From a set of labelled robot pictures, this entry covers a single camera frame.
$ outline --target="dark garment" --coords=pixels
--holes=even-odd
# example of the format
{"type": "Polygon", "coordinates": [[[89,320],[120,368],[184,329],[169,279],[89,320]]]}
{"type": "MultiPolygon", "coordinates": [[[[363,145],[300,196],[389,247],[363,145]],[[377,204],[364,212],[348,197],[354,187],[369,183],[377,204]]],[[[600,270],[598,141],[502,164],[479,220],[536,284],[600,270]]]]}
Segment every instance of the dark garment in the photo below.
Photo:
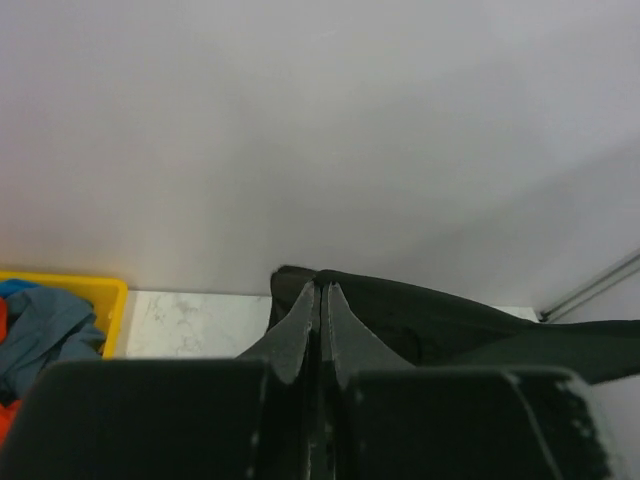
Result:
{"type": "Polygon", "coordinates": [[[362,323],[417,366],[556,366],[592,384],[640,373],[640,321],[538,324],[428,288],[331,270],[275,272],[269,328],[309,280],[340,284],[362,323]]]}
{"type": "Polygon", "coordinates": [[[7,298],[14,293],[21,292],[27,288],[39,287],[37,283],[27,282],[26,280],[20,280],[19,278],[10,278],[4,282],[0,282],[0,297],[7,298]]]}
{"type": "Polygon", "coordinates": [[[22,398],[40,371],[59,360],[99,359],[105,335],[86,300],[59,288],[36,287],[7,299],[16,318],[0,344],[0,396],[22,398]]]}

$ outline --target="yellow bin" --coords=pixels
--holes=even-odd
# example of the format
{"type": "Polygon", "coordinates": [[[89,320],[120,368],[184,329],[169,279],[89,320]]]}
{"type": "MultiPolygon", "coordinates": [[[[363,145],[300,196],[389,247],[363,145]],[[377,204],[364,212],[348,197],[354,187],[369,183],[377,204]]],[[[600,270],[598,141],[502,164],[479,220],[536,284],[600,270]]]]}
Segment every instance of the yellow bin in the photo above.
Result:
{"type": "Polygon", "coordinates": [[[27,280],[45,287],[64,288],[91,302],[96,314],[96,327],[107,335],[102,356],[113,357],[120,333],[124,304],[127,301],[126,283],[116,278],[0,271],[0,282],[10,278],[27,280]]]}

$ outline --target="gray cloth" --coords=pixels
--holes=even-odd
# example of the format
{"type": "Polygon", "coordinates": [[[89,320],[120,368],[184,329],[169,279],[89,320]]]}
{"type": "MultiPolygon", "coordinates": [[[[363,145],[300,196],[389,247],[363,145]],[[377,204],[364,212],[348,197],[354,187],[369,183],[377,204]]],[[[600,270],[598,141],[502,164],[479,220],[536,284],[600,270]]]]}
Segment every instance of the gray cloth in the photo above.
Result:
{"type": "Polygon", "coordinates": [[[93,325],[96,316],[86,300],[60,288],[36,287],[6,302],[8,319],[17,320],[0,344],[0,394],[22,398],[55,361],[100,358],[96,350],[105,335],[93,325]]]}

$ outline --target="red cloth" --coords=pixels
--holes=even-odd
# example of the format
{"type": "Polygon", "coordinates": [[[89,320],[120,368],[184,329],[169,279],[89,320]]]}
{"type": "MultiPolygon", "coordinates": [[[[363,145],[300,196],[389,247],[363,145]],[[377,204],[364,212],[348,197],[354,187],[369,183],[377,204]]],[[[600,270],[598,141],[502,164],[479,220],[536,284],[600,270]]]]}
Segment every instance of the red cloth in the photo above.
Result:
{"type": "MultiPolygon", "coordinates": [[[[0,343],[4,341],[7,336],[7,303],[3,298],[0,298],[0,343]]],[[[0,445],[4,442],[9,427],[13,421],[13,417],[16,416],[18,407],[20,406],[20,400],[16,400],[8,407],[4,407],[0,404],[0,445]]]]}

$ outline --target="black cloth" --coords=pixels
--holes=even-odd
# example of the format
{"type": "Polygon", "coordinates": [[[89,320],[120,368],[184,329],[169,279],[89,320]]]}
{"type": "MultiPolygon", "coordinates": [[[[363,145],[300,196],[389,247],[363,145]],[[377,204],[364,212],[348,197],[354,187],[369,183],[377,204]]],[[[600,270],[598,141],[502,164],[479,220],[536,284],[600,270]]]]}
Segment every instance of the black cloth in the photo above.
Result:
{"type": "Polygon", "coordinates": [[[538,324],[455,295],[333,270],[276,271],[269,328],[310,280],[338,283],[353,313],[416,366],[565,367],[591,384],[640,373],[638,320],[538,324]]]}

